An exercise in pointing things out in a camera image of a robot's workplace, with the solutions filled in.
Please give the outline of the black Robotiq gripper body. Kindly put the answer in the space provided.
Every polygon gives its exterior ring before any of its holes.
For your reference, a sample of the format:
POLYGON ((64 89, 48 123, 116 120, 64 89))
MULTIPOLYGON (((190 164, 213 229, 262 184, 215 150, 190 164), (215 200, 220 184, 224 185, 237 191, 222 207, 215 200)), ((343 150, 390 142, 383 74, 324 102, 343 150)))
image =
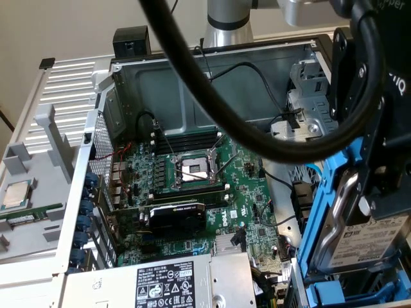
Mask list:
POLYGON ((410 1, 373 1, 387 65, 383 134, 387 144, 410 144, 410 1))

